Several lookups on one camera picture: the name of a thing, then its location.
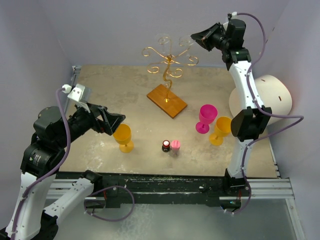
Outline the yellow wine glass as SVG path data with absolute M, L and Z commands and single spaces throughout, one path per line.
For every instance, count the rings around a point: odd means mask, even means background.
M 122 153 L 130 153 L 134 149 L 131 128 L 127 124 L 120 124 L 113 137 Z
M 224 142 L 224 138 L 231 133 L 232 119 L 227 116 L 219 117 L 214 125 L 214 131 L 209 136 L 209 142 L 214 146 L 220 146 Z

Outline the pink wine glass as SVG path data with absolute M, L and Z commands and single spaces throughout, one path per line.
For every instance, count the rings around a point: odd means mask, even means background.
M 206 134 L 210 130 L 210 124 L 214 122 L 218 116 L 217 108 L 212 104 L 205 104 L 199 110 L 199 122 L 195 125 L 195 129 L 200 134 Z

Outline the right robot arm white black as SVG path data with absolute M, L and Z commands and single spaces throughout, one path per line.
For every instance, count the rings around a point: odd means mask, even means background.
M 207 51 L 218 49 L 231 74 L 239 97 L 240 111 L 232 119 L 230 130 L 236 138 L 234 152 L 225 170 L 222 190 L 228 196 L 248 187 L 246 170 L 254 144 L 270 120 L 272 109 L 261 100 L 252 75 L 252 60 L 244 44 L 246 23 L 229 19 L 221 24 L 191 34 L 191 38 Z

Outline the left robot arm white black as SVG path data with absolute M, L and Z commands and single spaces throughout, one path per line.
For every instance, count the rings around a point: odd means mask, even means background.
M 31 144 L 23 153 L 18 200 L 8 226 L 0 231 L 2 240 L 52 240 L 79 202 L 103 191 L 102 175 L 86 170 L 71 189 L 45 207 L 59 163 L 71 142 L 89 130 L 111 136 L 126 118 L 123 114 L 109 113 L 105 106 L 89 104 L 88 107 L 89 111 L 77 107 L 67 120 L 70 140 L 67 140 L 65 116 L 59 107 L 47 107 L 38 114 Z

